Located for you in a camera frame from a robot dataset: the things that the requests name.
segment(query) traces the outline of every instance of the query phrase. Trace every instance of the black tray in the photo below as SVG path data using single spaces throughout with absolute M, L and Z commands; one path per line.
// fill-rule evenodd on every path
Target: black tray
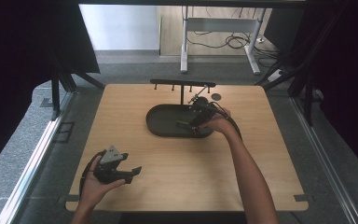
M 203 138 L 211 135 L 211 128 L 201 128 L 200 133 L 195 134 L 187 125 L 196 115 L 189 105 L 156 105 L 146 115 L 147 128 L 163 137 Z

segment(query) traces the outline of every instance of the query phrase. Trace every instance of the forearm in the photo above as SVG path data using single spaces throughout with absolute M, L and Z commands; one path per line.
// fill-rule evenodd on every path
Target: forearm
M 251 223 L 278 223 L 269 186 L 240 136 L 230 125 L 223 135 L 230 146 L 246 219 Z
M 91 215 L 93 210 L 93 206 L 79 203 L 77 209 L 75 210 L 71 224 L 89 224 L 91 222 Z

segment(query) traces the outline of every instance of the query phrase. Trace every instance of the table leg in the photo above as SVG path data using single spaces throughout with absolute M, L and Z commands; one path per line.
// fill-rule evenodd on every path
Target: table leg
M 188 6 L 185 6 L 185 13 L 183 18 L 182 51 L 181 51 L 181 59 L 180 59 L 180 71 L 182 73 L 187 73 L 187 22 L 188 22 L 187 12 L 188 12 Z
M 257 21 L 255 23 L 255 28 L 253 31 L 252 39 L 249 46 L 245 46 L 246 55 L 248 56 L 249 64 L 252 66 L 252 70 L 255 75 L 260 75 L 260 69 L 258 68 L 257 62 L 255 61 L 255 56 L 253 55 L 253 49 L 255 48 L 255 41 L 257 40 L 258 33 L 260 32 L 261 24 L 263 23 L 264 15 L 266 14 L 266 9 L 262 8 L 260 14 L 258 15 Z

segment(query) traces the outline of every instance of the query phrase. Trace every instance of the wooden table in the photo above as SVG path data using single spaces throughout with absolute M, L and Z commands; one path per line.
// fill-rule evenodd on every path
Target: wooden table
M 180 104 L 180 88 L 152 84 L 107 85 L 89 139 L 80 160 L 70 194 L 77 195 L 81 174 L 97 152 L 114 145 L 129 153 L 118 170 L 142 166 L 132 183 L 106 194 L 96 209 L 117 212 L 143 211 L 243 211 L 234 167 L 221 133 L 206 138 L 167 138 L 148 131 L 145 116 L 160 104 Z M 200 90 L 185 89 L 185 103 Z M 219 93 L 221 106 L 241 129 L 248 147 L 267 180 L 279 211 L 304 211 L 307 202 L 295 168 L 264 90 L 257 86 L 220 86 L 200 96 L 210 101 Z M 67 202 L 74 211 L 77 202 Z

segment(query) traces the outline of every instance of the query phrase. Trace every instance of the human hand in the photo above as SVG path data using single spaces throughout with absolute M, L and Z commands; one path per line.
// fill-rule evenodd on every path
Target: human hand
M 231 115 L 231 112 L 224 107 L 222 109 L 219 108 L 219 110 L 223 110 L 229 116 Z M 223 117 L 223 115 L 216 113 L 212 119 L 200 125 L 200 128 L 206 127 L 212 128 L 213 130 L 220 133 L 225 133 L 228 128 L 232 127 L 232 125 L 230 124 L 230 122 L 227 121 L 225 117 Z
M 104 195 L 109 190 L 116 189 L 126 183 L 124 179 L 117 180 L 110 184 L 101 183 L 93 173 L 100 159 L 101 156 L 98 156 L 92 162 L 84 182 L 82 196 L 80 199 L 81 204 L 85 204 L 90 207 L 95 207 L 95 205 L 97 205 L 103 199 Z

